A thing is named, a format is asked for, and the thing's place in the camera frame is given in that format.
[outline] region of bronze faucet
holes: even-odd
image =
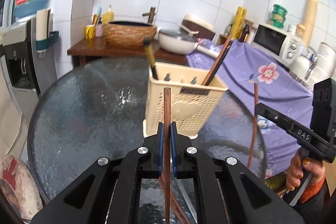
[[[148,17],[148,24],[153,24],[154,16],[156,15],[155,9],[156,9],[156,7],[151,7],[151,11],[149,13],[143,13],[142,14],[143,17],[149,16]]]

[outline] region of yellow cup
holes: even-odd
[[[85,38],[94,39],[96,34],[95,25],[86,25],[85,26]]]

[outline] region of dark jacket sleeve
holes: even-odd
[[[323,186],[320,192],[309,199],[307,202],[300,204],[297,203],[293,208],[297,211],[304,219],[305,224],[316,224],[318,216],[323,208],[325,194],[325,186]]]

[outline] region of beige plastic basket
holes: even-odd
[[[149,69],[146,119],[143,121],[143,136],[157,133],[159,122],[163,122],[163,89],[171,88],[171,121],[176,122],[179,134],[195,139],[219,99],[228,90],[226,84],[215,76],[209,86],[200,85],[208,70],[190,68],[167,63],[155,63],[157,78]],[[164,81],[167,74],[170,81]],[[194,77],[197,83],[191,84]]]

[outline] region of yellow soap bottle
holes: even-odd
[[[112,5],[110,5],[109,10],[103,14],[102,23],[107,24],[114,20],[114,12],[112,11]]]

